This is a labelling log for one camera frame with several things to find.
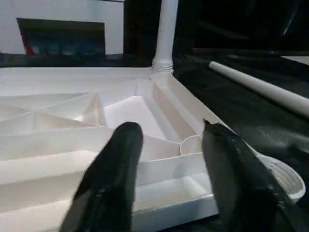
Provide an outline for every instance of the white wall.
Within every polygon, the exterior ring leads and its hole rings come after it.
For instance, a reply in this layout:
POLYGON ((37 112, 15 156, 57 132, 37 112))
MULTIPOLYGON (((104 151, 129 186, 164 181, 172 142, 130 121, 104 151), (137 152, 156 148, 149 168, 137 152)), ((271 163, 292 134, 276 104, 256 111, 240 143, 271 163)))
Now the white wall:
POLYGON ((123 2, 0 0, 0 51, 3 53, 25 53, 16 18, 105 23, 106 54, 123 53, 123 2))

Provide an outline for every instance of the white plastic tray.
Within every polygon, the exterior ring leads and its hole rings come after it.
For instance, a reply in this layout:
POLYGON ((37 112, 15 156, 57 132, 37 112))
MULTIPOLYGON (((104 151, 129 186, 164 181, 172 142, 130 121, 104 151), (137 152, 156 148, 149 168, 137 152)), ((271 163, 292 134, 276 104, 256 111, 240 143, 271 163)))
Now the white plastic tray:
POLYGON ((200 136, 204 118, 222 121, 172 75, 20 68, 0 70, 0 84, 0 231, 56 232, 85 169, 125 121, 144 132, 134 231, 218 213, 200 136))

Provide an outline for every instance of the white plastic part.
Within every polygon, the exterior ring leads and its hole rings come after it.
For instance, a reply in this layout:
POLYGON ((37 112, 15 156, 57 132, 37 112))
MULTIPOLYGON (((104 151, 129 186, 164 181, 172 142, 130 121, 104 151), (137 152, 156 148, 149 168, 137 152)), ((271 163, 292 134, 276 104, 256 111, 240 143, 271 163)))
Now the white plastic part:
POLYGON ((309 99, 287 91, 278 86, 262 81, 217 62, 211 62, 209 67, 235 82, 279 103, 282 106, 309 118, 309 99))
POLYGON ((181 155, 189 155, 202 153, 202 140, 198 135, 193 135, 186 138, 180 144, 180 154, 181 155))
POLYGON ((177 19, 178 0, 162 0, 156 52, 153 69, 159 72, 173 70, 172 52, 177 19))
POLYGON ((294 203, 305 195, 305 182, 293 168, 269 156, 257 155, 257 157, 271 170, 278 183, 294 203))

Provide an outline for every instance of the white pipe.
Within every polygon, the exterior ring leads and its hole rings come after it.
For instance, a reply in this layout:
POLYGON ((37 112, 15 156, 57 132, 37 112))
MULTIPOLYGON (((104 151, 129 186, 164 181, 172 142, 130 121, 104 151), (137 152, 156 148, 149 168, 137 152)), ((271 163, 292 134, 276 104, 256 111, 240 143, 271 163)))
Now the white pipe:
POLYGON ((309 99, 214 61, 209 64, 209 67, 270 100, 309 118, 309 99))
POLYGON ((172 52, 177 19, 178 0, 162 0, 159 32, 153 69, 159 72, 173 70, 172 52))

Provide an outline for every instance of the tray compartment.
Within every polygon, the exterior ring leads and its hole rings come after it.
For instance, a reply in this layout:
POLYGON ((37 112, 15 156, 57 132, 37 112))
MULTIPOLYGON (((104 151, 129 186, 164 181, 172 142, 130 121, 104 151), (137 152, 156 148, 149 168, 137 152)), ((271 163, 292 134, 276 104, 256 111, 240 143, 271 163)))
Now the tray compartment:
POLYGON ((82 123, 39 112, 29 112, 21 116, 0 122, 0 136, 30 134, 38 131, 48 131, 60 128, 94 127, 82 123))
POLYGON ((134 121, 151 137, 182 142, 194 130, 179 114, 164 93, 151 81, 137 80, 99 94, 106 126, 116 128, 134 121))
POLYGON ((27 112, 29 112, 29 110, 0 103, 0 121, 25 114, 27 112))
POLYGON ((0 102, 25 109, 38 110, 81 95, 83 93, 0 96, 0 102))
POLYGON ((104 121, 98 95, 94 93, 55 104, 41 112, 94 125, 103 125, 104 121))

